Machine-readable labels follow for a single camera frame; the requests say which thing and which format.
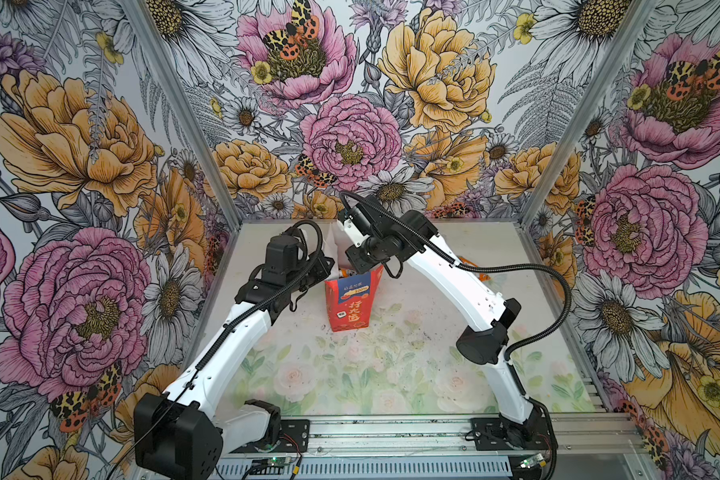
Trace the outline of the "red paper gift bag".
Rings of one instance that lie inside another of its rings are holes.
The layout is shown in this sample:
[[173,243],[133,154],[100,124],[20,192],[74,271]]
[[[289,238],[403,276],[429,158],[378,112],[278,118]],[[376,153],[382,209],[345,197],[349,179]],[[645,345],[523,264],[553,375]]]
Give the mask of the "red paper gift bag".
[[333,332],[357,330],[370,324],[372,307],[384,269],[374,267],[358,273],[346,256],[350,239],[334,222],[329,229],[323,252],[335,261],[324,281],[326,311]]

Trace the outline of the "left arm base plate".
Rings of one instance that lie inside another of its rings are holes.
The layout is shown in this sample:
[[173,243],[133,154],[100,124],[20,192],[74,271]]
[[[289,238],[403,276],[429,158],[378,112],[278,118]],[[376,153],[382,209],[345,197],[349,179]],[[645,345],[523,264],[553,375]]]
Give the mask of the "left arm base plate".
[[311,422],[285,418],[275,420],[267,427],[261,439],[240,443],[232,454],[298,454],[306,453],[309,445]]

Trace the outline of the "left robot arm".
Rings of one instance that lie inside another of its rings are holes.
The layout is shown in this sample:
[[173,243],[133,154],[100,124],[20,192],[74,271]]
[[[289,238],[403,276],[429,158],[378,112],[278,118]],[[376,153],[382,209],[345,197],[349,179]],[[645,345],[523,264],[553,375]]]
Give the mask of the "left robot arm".
[[248,352],[290,307],[292,294],[326,280],[334,265],[334,259],[315,251],[301,263],[275,261],[253,271],[199,357],[162,393],[146,394],[137,403],[133,418],[138,466],[169,479],[207,479],[229,452],[277,446],[278,407],[248,400],[225,421],[217,421],[217,408]]

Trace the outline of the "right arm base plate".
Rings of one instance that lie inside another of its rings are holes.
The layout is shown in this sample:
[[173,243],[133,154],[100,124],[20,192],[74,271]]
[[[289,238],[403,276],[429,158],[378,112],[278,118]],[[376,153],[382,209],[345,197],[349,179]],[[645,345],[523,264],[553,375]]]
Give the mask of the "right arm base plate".
[[478,451],[550,451],[558,448],[544,418],[531,418],[524,423],[515,423],[501,416],[472,418],[464,440],[473,442]]

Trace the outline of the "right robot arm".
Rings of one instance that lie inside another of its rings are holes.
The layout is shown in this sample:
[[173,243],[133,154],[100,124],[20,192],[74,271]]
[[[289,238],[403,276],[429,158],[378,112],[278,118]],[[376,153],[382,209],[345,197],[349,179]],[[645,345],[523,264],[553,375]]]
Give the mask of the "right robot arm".
[[360,207],[341,213],[341,230],[350,239],[346,256],[360,273],[395,258],[433,283],[465,318],[467,327],[456,342],[459,353],[481,367],[495,395],[499,425],[486,427],[487,436],[515,448],[528,448],[535,438],[558,444],[549,412],[531,398],[511,361],[506,358],[509,327],[521,305],[505,299],[479,281],[453,253],[435,225],[417,211],[398,219],[386,211]]

